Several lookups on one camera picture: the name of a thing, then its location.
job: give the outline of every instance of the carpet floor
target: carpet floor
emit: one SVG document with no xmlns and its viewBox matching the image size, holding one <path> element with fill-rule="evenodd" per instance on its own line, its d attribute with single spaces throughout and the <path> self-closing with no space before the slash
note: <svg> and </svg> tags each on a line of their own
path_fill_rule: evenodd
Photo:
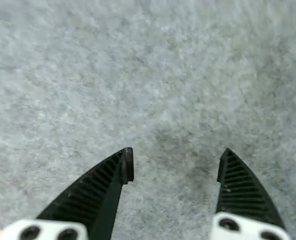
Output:
<svg viewBox="0 0 296 240">
<path fill-rule="evenodd" d="M 113 240 L 205 240 L 231 148 L 296 240 L 296 0 L 0 0 L 0 226 L 133 147 Z"/>
</svg>

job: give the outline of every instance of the screw hole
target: screw hole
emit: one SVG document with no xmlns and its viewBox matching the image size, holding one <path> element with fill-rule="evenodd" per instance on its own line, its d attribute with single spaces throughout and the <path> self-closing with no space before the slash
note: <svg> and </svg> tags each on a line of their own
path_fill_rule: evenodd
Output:
<svg viewBox="0 0 296 240">
<path fill-rule="evenodd" d="M 30 226 L 23 230 L 20 235 L 20 240 L 34 240 L 40 233 L 40 228 L 38 226 Z"/>
<path fill-rule="evenodd" d="M 238 224 L 231 219 L 224 218 L 219 222 L 219 225 L 225 229 L 231 230 L 231 231 L 239 231 Z"/>
<path fill-rule="evenodd" d="M 261 237 L 266 240 L 281 240 L 281 238 L 278 237 L 276 234 L 274 234 L 272 232 L 268 232 L 268 231 L 262 232 Z"/>
<path fill-rule="evenodd" d="M 77 231 L 72 228 L 66 229 L 58 236 L 58 240 L 76 240 L 78 237 Z"/>
</svg>

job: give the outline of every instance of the gray carpet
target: gray carpet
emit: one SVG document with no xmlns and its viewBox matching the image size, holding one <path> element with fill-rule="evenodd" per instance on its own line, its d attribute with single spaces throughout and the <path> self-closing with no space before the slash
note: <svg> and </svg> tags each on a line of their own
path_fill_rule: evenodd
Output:
<svg viewBox="0 0 296 240">
<path fill-rule="evenodd" d="M 125 146 L 114 240 L 206 240 L 226 147 L 296 240 L 296 0 L 0 0 L 0 226 Z"/>
</svg>

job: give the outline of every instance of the black plastic ridge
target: black plastic ridge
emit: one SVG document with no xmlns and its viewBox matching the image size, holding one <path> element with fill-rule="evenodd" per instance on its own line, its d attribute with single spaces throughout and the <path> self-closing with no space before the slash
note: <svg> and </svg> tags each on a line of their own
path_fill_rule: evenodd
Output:
<svg viewBox="0 0 296 240">
<path fill-rule="evenodd" d="M 83 174 L 37 218 L 82 223 L 89 240 L 109 240 L 122 185 L 133 179 L 133 150 L 126 147 Z"/>
<path fill-rule="evenodd" d="M 220 158 L 221 183 L 216 212 L 228 212 L 285 229 L 268 193 L 247 165 L 230 149 Z"/>
</svg>

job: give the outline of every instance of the ribbed gripper pad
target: ribbed gripper pad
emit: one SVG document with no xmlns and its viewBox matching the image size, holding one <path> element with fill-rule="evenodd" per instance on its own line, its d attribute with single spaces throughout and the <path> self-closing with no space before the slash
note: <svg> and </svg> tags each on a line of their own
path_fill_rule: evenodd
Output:
<svg viewBox="0 0 296 240">
<path fill-rule="evenodd" d="M 132 177 L 129 181 L 133 180 L 131 148 L 116 152 L 90 169 L 63 191 L 37 218 L 82 223 L 88 232 L 94 229 L 96 221 L 101 221 L 99 216 L 105 220 L 110 217 L 114 221 L 121 186 L 126 184 L 122 175 Z M 111 203 L 113 205 L 110 208 L 106 205 L 103 207 L 105 202 L 111 201 L 111 196 L 115 198 Z M 115 211 L 102 212 L 106 207 Z"/>
<path fill-rule="evenodd" d="M 216 212 L 228 212 L 285 229 L 264 187 L 230 149 L 220 158 L 217 181 L 221 188 Z"/>
</svg>

